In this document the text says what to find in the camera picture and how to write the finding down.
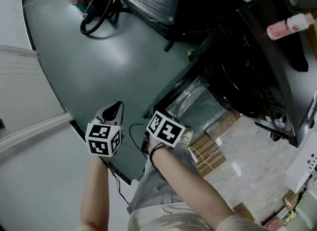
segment forearm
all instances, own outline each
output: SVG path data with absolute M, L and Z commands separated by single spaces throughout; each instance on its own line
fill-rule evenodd
M 108 168 L 98 156 L 93 159 L 80 209 L 81 224 L 97 231 L 108 230 Z
M 157 150 L 153 162 L 176 193 L 216 230 L 227 217 L 234 215 L 219 193 L 202 177 L 185 168 L 167 149 Z

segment black strap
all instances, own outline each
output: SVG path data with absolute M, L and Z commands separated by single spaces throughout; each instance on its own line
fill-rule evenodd
M 152 150 L 151 153 L 150 153 L 150 161 L 151 161 L 153 167 L 154 167 L 157 171 L 159 171 L 159 170 L 158 170 L 157 167 L 154 165 L 154 162 L 153 162 L 153 154 L 154 154 L 154 152 L 155 152 L 156 150 L 158 150 L 158 149 L 160 149 L 160 148 L 163 148 L 163 147 L 165 147 L 165 146 L 164 146 L 164 143 L 159 143 L 157 146 L 155 146 L 155 147 L 153 148 L 153 150 Z

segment green floor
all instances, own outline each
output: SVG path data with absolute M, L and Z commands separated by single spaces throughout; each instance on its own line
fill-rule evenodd
M 88 37 L 80 33 L 82 17 L 67 0 L 38 0 L 25 10 L 44 72 L 82 130 L 100 107 L 124 103 L 125 137 L 111 162 L 129 179 L 139 177 L 145 158 L 133 145 L 128 128 L 148 123 L 143 113 L 166 85 L 187 70 L 187 50 L 194 46 L 177 42 L 164 52 L 166 39 L 133 14 L 105 21 Z M 204 117 L 201 123 L 206 124 L 206 119 L 222 112 L 216 105 L 196 120 Z M 138 144 L 143 134 L 141 126 L 133 128 Z

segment shoe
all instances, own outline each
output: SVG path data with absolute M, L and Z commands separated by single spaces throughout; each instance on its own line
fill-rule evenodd
M 194 131 L 191 128 L 186 128 L 184 130 L 182 137 L 180 138 L 179 143 L 184 144 L 185 146 L 188 146 L 190 141 L 193 138 L 193 135 L 194 135 Z

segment pink bottle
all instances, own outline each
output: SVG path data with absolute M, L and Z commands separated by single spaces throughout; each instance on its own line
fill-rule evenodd
M 305 30 L 309 28 L 309 25 L 314 23 L 315 20 L 311 13 L 300 13 L 286 20 L 270 25 L 267 28 L 267 35 L 271 40 L 275 41 L 284 36 Z

